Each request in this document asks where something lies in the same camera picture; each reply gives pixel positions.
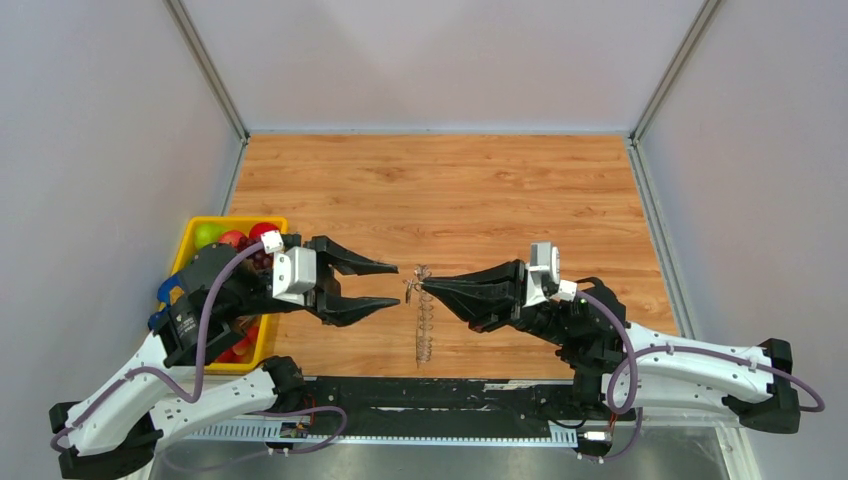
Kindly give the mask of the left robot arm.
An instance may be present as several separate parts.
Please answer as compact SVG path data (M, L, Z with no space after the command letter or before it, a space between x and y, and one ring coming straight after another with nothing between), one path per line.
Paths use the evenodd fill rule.
M338 276L396 272L326 236L306 240L271 230L240 248L202 247L162 284L161 308L128 361L88 398L50 409L61 476L119 479L221 421L316 413L290 357L268 357L215 387L205 385L205 368L246 338L248 318L304 311L346 327L395 306L393 298L343 296Z

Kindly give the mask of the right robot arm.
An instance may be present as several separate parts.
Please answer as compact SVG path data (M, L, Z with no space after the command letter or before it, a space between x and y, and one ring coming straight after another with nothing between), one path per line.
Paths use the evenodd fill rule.
M662 334L626 321L612 291L597 278L588 282L582 290L549 266L515 260L430 276L419 288L474 332L511 327L555 345L574 372L567 403L584 417L676 408L731 413L742 426L765 433L799 430L802 408L790 380L788 342L738 347Z

